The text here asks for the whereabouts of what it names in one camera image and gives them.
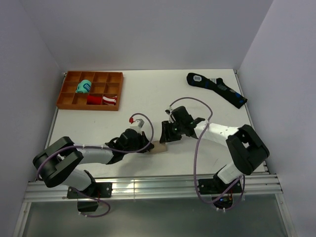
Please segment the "beige sock with red toe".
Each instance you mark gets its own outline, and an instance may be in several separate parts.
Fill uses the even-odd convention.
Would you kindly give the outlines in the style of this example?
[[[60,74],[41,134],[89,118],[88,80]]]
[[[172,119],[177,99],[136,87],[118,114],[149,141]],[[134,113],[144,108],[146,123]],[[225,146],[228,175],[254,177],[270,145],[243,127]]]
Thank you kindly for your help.
[[[150,150],[152,154],[163,153],[167,151],[167,145],[165,143],[160,143],[159,141],[153,141],[153,148]]]

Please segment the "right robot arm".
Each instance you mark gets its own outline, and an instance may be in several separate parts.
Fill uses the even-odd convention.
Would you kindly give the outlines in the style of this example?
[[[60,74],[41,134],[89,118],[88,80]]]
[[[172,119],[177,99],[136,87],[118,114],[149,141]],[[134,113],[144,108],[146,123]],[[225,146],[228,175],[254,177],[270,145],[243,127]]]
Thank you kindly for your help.
[[[232,161],[214,177],[214,188],[225,192],[231,182],[242,175],[250,175],[270,156],[270,151],[250,125],[224,126],[204,118],[194,119],[184,106],[166,110],[169,120],[163,121],[160,143],[180,141],[182,136],[215,142],[228,148]]]

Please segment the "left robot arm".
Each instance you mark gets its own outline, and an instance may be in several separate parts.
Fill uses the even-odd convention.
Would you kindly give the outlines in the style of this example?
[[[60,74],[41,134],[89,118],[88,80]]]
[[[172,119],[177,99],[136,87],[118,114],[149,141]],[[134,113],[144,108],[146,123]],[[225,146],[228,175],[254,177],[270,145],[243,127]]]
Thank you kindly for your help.
[[[96,184],[87,171],[76,169],[79,164],[114,164],[126,154],[146,153],[154,147],[145,132],[131,128],[101,146],[78,145],[64,136],[35,156],[33,165],[37,178],[48,188],[64,184],[75,187],[84,197],[91,197],[96,192]]]

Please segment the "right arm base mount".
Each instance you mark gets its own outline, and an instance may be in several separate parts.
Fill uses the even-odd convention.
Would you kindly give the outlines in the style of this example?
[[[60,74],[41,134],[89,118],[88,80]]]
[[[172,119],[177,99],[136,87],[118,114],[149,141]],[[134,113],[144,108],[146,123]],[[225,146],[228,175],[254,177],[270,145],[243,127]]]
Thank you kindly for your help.
[[[223,183],[220,179],[198,179],[198,191],[201,195],[211,195],[212,200],[217,198],[230,184]],[[241,182],[238,181],[232,186],[218,201],[214,203],[214,206],[220,209],[229,208],[233,205],[233,194],[241,193]]]

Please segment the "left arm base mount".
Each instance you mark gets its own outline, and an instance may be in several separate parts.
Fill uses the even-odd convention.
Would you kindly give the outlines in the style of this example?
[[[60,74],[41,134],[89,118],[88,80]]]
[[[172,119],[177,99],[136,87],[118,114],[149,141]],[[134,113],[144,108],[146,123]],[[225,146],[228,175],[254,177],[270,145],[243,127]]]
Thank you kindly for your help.
[[[101,217],[108,214],[111,206],[103,198],[110,198],[112,195],[111,182],[96,182],[92,183],[88,188],[79,191],[74,187],[68,187],[67,199],[77,199],[77,210],[81,215],[87,217]],[[93,215],[101,206],[107,207],[103,214]]]

